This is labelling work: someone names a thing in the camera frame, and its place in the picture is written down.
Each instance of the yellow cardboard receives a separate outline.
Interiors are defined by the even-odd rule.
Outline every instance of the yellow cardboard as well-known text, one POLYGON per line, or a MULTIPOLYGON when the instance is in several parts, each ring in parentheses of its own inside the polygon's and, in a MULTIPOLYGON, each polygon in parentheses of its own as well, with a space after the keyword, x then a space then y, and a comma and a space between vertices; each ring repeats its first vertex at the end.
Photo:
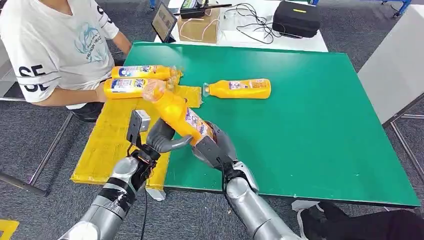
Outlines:
POLYGON ((2 235, 0 236, 0 240, 11 239, 13 233, 18 228, 18 225, 19 225, 18 221, 0 219, 0 232, 2 232, 2 235))
MULTIPOLYGON (((202 104, 202 89, 194 86, 176 86, 175 93, 186 98, 190 108, 202 104)), ((117 161, 127 155, 130 145, 126 140, 128 123, 132 110, 145 110, 150 116, 150 128, 158 120, 159 114, 153 105, 142 98, 108 100, 95 123, 85 149, 70 179, 81 184, 104 184, 117 161)), ((147 132, 141 134, 146 142, 147 132)), ((169 153, 163 153, 146 187, 162 190, 168 168, 169 153)))

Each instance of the bottle label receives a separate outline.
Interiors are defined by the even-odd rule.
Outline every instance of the bottle label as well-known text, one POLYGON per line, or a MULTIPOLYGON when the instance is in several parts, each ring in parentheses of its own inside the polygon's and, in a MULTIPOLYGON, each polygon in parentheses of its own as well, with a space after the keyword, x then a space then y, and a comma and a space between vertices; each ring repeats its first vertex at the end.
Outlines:
POLYGON ((244 80, 244 81, 229 81, 229 89, 259 89, 266 88, 267 83, 264 79, 253 79, 253 80, 244 80))
POLYGON ((144 89, 147 81, 142 78, 135 79, 114 79, 110 90, 112 93, 131 93, 134 89, 144 89))
POLYGON ((187 108, 185 121, 195 128, 202 136, 209 136, 213 138, 214 134, 211 127, 190 108, 187 108))
POLYGON ((123 66, 119 69, 120 77, 138 77, 139 74, 147 74, 149 72, 156 73, 156 66, 123 66))
POLYGON ((235 89, 248 89, 249 86, 246 84, 243 84, 240 81, 229 81, 229 89, 235 90, 235 89))

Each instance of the person's arm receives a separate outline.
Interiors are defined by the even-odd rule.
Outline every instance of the person's arm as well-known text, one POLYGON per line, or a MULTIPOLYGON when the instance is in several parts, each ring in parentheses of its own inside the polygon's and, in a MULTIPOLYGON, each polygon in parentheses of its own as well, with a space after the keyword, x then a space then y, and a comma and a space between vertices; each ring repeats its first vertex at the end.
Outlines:
POLYGON ((131 49, 131 42, 121 31, 119 31, 112 40, 125 55, 128 55, 131 49))
POLYGON ((128 38, 119 31, 115 23, 108 17, 106 12, 97 4, 95 0, 90 1, 90 7, 93 14, 96 16, 98 24, 106 39, 111 39, 113 43, 127 55, 131 49, 131 42, 128 38))
POLYGON ((102 82, 95 90, 68 90, 56 87, 50 96, 32 104, 42 107, 67 106, 90 102, 106 102, 102 82))

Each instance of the robotic hand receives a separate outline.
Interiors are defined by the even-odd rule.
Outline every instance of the robotic hand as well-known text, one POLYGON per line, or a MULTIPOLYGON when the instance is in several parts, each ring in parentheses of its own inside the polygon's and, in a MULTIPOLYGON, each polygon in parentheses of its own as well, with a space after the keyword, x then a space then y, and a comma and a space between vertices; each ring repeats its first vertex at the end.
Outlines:
MULTIPOLYGON (((136 200, 160 153, 184 147, 192 140, 184 136, 172 140, 175 131, 159 119, 142 144, 140 132, 148 130, 150 117, 134 110, 128 126, 131 143, 124 157, 113 168, 110 178, 88 211, 60 240, 112 240, 136 200), (132 146, 137 149, 130 153, 132 146)), ((214 139, 206 136, 192 148, 194 155, 208 166, 222 172, 222 190, 230 206, 254 240, 300 240, 276 212, 258 195, 258 185, 249 168, 237 159, 227 134, 208 122, 214 139)))
POLYGON ((193 148, 194 155, 208 166, 222 172, 222 191, 228 204, 243 222, 254 240, 300 240, 258 195, 259 187, 245 163, 238 160, 236 149, 218 126, 213 129, 214 140, 204 137, 193 148))

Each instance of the plastic bottle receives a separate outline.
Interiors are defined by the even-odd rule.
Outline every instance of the plastic bottle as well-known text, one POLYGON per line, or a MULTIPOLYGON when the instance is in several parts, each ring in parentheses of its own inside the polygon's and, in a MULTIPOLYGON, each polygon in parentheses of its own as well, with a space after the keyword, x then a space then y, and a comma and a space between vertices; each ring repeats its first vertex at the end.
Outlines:
MULTIPOLYGON (((143 89, 146 87, 149 81, 156 79, 151 78, 117 78, 108 79, 104 83, 104 94, 109 99, 132 99, 141 98, 143 89)), ((166 85, 166 88, 170 91, 174 91, 175 84, 174 80, 162 81, 166 85)))
POLYGON ((266 78, 237 81, 219 80, 203 84, 203 96, 221 99, 267 99, 271 94, 271 82, 266 78))
POLYGON ((184 98, 167 90, 163 81, 149 81, 142 96, 152 102, 160 117, 178 134, 193 136, 191 145, 196 145, 204 136, 214 139, 212 128, 187 107, 184 98))
POLYGON ((175 66, 144 65, 144 66, 115 66, 112 68, 113 79, 141 78, 168 80, 177 77, 178 81, 182 75, 175 66))

